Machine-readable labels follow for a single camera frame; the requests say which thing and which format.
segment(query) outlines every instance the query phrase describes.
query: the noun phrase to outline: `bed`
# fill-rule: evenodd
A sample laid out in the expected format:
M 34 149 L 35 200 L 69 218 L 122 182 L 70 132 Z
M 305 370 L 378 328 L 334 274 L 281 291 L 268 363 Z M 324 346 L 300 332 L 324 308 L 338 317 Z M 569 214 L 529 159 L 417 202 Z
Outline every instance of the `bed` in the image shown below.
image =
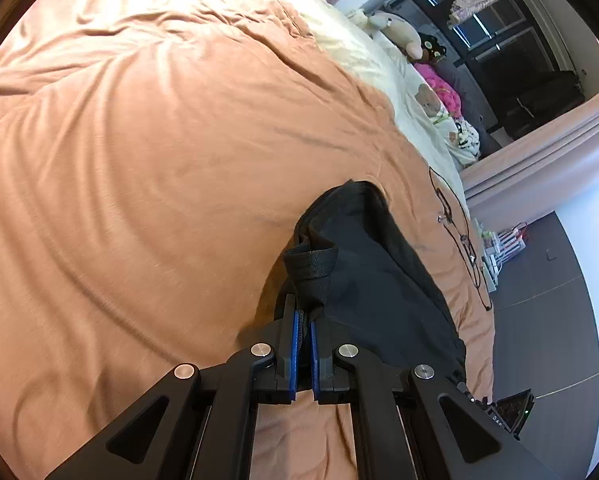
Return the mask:
M 241 348 L 296 221 L 348 179 L 386 196 L 490 396 L 487 293 L 429 167 L 455 218 L 461 181 L 398 75 L 324 0 L 33 5 L 0 48 L 0 455 L 19 480 L 179 362 Z M 347 408 L 262 407 L 252 476 L 356 478 Z

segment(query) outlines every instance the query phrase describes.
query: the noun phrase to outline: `metal bolt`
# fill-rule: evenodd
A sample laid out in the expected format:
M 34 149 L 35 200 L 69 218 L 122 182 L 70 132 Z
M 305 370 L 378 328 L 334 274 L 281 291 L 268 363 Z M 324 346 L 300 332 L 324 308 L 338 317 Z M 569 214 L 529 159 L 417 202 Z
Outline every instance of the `metal bolt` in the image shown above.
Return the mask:
M 355 357 L 359 352 L 358 348 L 355 345 L 349 344 L 340 346 L 338 351 L 340 352 L 340 355 L 342 357 Z
M 266 357 L 271 353 L 271 346 L 266 343 L 257 343 L 251 346 L 251 354 L 257 357 Z
M 176 368 L 175 374 L 178 379 L 190 379 L 195 373 L 195 367 L 189 364 L 179 365 Z
M 420 379 L 432 379 L 435 375 L 435 370 L 429 365 L 417 365 L 415 367 L 415 374 Z

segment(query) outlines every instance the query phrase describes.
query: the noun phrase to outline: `silver screw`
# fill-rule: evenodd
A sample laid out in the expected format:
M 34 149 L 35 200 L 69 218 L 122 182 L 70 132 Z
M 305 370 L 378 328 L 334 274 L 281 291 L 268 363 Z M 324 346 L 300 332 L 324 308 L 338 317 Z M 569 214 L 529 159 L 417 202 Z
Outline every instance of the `silver screw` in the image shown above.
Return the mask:
M 340 352 L 340 355 L 342 357 L 355 357 L 359 352 L 358 348 L 355 345 L 349 344 L 340 346 L 338 351 Z
M 251 346 L 251 354 L 258 357 L 266 357 L 271 353 L 271 346 L 266 343 L 257 343 Z
M 435 370 L 429 365 L 417 365 L 415 367 L 415 374 L 420 379 L 432 379 L 435 375 Z
M 195 373 L 195 367 L 189 364 L 179 365 L 176 368 L 175 374 L 178 379 L 190 379 Z

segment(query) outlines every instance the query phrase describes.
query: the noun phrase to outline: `pink plush toy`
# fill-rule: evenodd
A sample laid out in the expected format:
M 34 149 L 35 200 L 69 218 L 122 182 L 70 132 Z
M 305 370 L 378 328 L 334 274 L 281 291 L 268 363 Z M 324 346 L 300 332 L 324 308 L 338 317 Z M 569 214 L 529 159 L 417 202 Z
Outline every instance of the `pink plush toy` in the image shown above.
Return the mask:
M 461 117 L 461 100 L 459 94 L 453 87 L 439 77 L 435 69 L 428 64 L 414 63 L 413 66 L 419 72 L 428 85 L 435 91 L 439 100 L 444 103 L 451 117 L 458 119 Z

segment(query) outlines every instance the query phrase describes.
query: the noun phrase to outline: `triangular cutout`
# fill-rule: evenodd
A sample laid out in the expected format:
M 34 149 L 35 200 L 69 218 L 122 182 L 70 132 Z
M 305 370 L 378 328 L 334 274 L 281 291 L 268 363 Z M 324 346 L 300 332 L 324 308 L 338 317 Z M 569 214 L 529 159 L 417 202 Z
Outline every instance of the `triangular cutout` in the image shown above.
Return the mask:
M 106 449 L 134 464 L 144 462 L 148 447 L 153 441 L 167 406 L 168 398 L 166 396 L 158 397 L 126 428 L 115 435 L 106 444 Z
M 475 463 L 500 450 L 499 442 L 484 431 L 451 397 L 440 397 L 439 405 L 465 462 Z

